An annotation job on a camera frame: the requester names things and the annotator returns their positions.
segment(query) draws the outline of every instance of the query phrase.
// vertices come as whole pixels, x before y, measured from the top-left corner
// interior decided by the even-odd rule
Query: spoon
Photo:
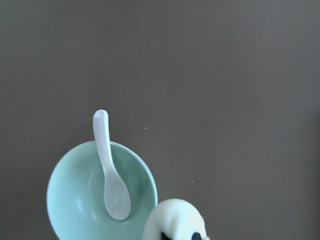
[[[109,120],[105,110],[93,115],[93,134],[104,174],[104,205],[115,220],[125,220],[131,211],[129,191],[119,176],[111,155]]]

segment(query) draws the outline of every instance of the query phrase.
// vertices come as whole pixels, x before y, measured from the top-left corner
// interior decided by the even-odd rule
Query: spoon handle
[[[103,173],[104,175],[110,171],[116,173],[117,171],[111,155],[109,118],[107,111],[103,109],[96,111],[93,115],[92,123],[94,139],[102,164]]]

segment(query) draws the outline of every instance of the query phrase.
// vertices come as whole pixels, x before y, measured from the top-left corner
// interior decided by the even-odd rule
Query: bowl rim
[[[50,216],[50,211],[49,211],[49,189],[50,189],[50,186],[52,184],[52,178],[55,174],[55,171],[57,170],[58,166],[61,164],[61,162],[70,154],[72,153],[73,151],[76,151],[77,149],[79,148],[83,148],[84,146],[86,145],[92,145],[93,143],[95,143],[96,141],[92,140],[92,141],[86,141],[86,142],[83,142],[73,148],[71,148],[68,152],[66,152],[61,158],[60,160],[57,162],[57,164],[54,166],[53,170],[52,170],[52,173],[50,175],[50,178],[49,178],[49,181],[48,181],[48,185],[47,185],[47,189],[46,189],[46,212],[48,214],[48,218],[49,218],[49,221],[50,221],[50,224],[51,224],[51,227],[55,233],[55,235],[60,239],[60,236],[58,236],[58,233],[56,232],[56,229],[54,228],[54,225],[53,225],[53,222],[52,222],[52,219],[51,219],[51,216]],[[117,142],[114,142],[114,141],[110,141],[110,144],[113,145],[113,146],[116,146],[118,148],[121,148],[123,149],[124,151],[126,151],[127,153],[129,153],[130,155],[132,155],[135,159],[137,159],[137,161],[140,163],[140,165],[143,167],[143,169],[145,170],[148,178],[149,178],[149,181],[151,183],[151,187],[152,187],[152,191],[153,191],[153,195],[154,195],[154,202],[153,202],[153,205],[156,206],[158,204],[158,190],[157,190],[157,185],[156,185],[156,181],[154,179],[154,176],[151,172],[151,170],[149,169],[149,167],[147,166],[147,164],[145,163],[145,161],[142,160],[142,158],[136,154],[134,151],[132,151],[131,149],[127,148],[126,146],[120,144],[120,143],[117,143]]]

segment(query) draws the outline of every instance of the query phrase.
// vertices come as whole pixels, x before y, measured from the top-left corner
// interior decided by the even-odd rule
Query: ceramic bowl
[[[112,219],[104,205],[104,173],[95,141],[66,153],[47,188],[47,212],[60,240],[138,240],[158,203],[155,180],[146,163],[127,147],[111,142],[115,168],[128,187],[130,216]]]

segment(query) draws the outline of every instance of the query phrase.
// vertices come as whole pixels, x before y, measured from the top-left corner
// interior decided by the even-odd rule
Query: table surface
[[[213,240],[319,239],[320,1],[0,6],[2,240],[57,239],[49,177],[98,109]]]

